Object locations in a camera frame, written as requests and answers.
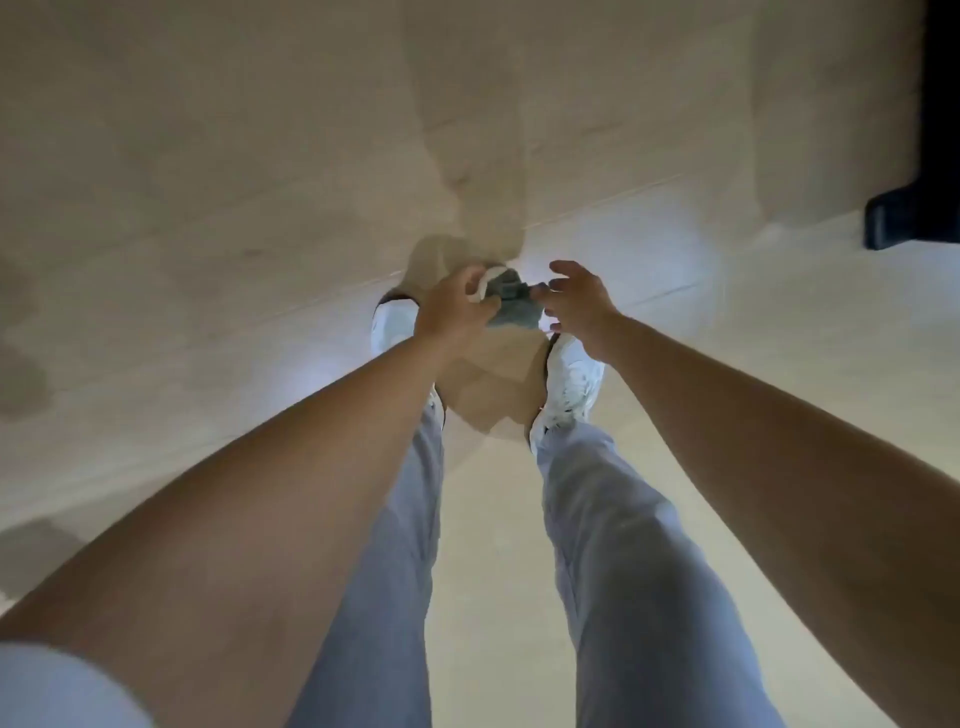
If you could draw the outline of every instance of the tile floor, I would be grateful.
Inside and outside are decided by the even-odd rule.
[[[582,260],[628,312],[960,475],[960,249],[859,248],[914,172],[919,0],[23,0],[0,9],[0,591],[364,361],[381,293]],[[542,338],[444,376],[438,726],[572,725],[522,442]],[[504,359],[500,354],[508,353]],[[793,728],[890,725],[623,383]],[[497,464],[492,470],[491,463]]]

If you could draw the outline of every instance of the jeans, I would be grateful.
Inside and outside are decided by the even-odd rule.
[[[592,425],[549,430],[537,461],[577,726],[782,728],[731,597],[673,505]],[[423,626],[443,471],[425,411],[290,728],[430,725]]]

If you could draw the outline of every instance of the white sleeve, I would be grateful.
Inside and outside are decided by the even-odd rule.
[[[152,728],[119,684],[39,644],[0,644],[0,722],[11,728]]]

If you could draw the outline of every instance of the forearm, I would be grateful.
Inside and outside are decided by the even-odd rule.
[[[960,720],[960,491],[923,462],[638,322],[594,348],[838,662],[903,726]]]
[[[409,446],[442,348],[410,339],[185,473],[0,621],[161,724],[280,725]]]

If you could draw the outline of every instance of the white sneaker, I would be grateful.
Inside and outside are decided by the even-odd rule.
[[[378,305],[373,312],[370,330],[370,348],[373,355],[379,356],[387,349],[392,349],[401,341],[406,341],[413,336],[419,311],[420,306],[417,302],[407,298],[385,301]],[[437,424],[443,429],[446,412],[436,386],[430,387],[428,402]]]
[[[551,427],[589,421],[600,394],[604,365],[591,359],[580,339],[568,333],[553,337],[546,357],[546,404],[530,427],[530,451],[535,455]]]

